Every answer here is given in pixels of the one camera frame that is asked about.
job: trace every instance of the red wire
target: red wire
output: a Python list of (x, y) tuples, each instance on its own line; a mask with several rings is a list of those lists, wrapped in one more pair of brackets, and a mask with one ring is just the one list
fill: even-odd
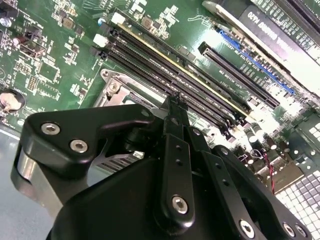
[(270, 161), (269, 161), (269, 159), (267, 157), (267, 154), (264, 154), (264, 160), (266, 162), (267, 167), (269, 168), (272, 194), (275, 195), (275, 182), (274, 182), (274, 178), (273, 178), (273, 175), (272, 175), (274, 173), (274, 166), (272, 166), (270, 164)]

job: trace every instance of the gray surface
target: gray surface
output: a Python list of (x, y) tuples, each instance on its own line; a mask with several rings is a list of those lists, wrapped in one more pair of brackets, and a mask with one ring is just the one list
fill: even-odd
[[(45, 240), (53, 219), (45, 208), (19, 193), (10, 180), (17, 145), (17, 139), (0, 130), (0, 240)], [(104, 172), (90, 169), (88, 184), (105, 177)]]

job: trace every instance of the green circuit board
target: green circuit board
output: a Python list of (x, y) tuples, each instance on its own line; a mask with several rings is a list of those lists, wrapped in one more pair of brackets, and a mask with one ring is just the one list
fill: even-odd
[[(272, 132), (290, 128), (300, 111), (308, 107), (299, 93), (285, 98), (285, 91), (213, 30), (216, 17), (202, 6), (202, 0), (11, 0), (10, 3), (19, 9), (19, 14), (12, 26), (0, 26), (3, 31), (0, 84), (3, 89), (20, 92), (26, 105), (14, 113), (2, 113), (5, 116), (2, 122), (18, 131), (32, 113), (93, 106), (105, 85), (101, 69), (121, 69), (111, 61), (100, 61), (89, 54), (99, 32), (98, 20), (109, 22), (115, 12), (138, 24), (142, 24), (145, 16), (159, 22), (157, 29), (150, 30), (153, 35), (177, 50), (183, 48), (185, 53), (192, 54), (195, 64), (248, 100), (250, 93), (211, 65), (200, 55), (198, 47), (207, 42), (218, 50), (281, 103), (274, 110), (264, 107), (266, 119), (274, 120), (276, 125)], [(45, 54), (37, 58), (26, 56), (12, 43), (29, 26), (41, 30), (38, 42), (45, 48)]]

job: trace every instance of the white grid component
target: white grid component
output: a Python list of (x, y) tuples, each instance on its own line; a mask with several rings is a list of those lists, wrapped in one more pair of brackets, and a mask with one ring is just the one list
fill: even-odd
[[(318, 132), (320, 123), (310, 129), (311, 134)], [(309, 229), (314, 240), (320, 240), (320, 171), (292, 184), (276, 198)]]

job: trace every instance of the blue pcie slot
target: blue pcie slot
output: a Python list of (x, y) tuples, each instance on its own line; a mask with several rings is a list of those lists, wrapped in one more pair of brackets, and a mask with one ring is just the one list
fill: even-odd
[(245, 56), (250, 62), (252, 62), (254, 65), (256, 65), (261, 71), (263, 71), (265, 74), (268, 75), (268, 77), (270, 79), (272, 79), (275, 83), (277, 83), (279, 86), (281, 86), (284, 90), (286, 90), (288, 93), (290, 94), (294, 94), (295, 91), (291, 88), (289, 88), (287, 85), (285, 85), (284, 83), (280, 82), (275, 76), (273, 76), (271, 74), (271, 72), (269, 72), (267, 69), (265, 69), (259, 62), (257, 62), (256, 60), (254, 60), (249, 54), (243, 52), (241, 50), (241, 45), (233, 40), (231, 37), (229, 37), (223, 30), (220, 30), (218, 32), (223, 38), (224, 40), (226, 40), (232, 47), (234, 47), (236, 50), (239, 51), (239, 53), (241, 53), (243, 56)]

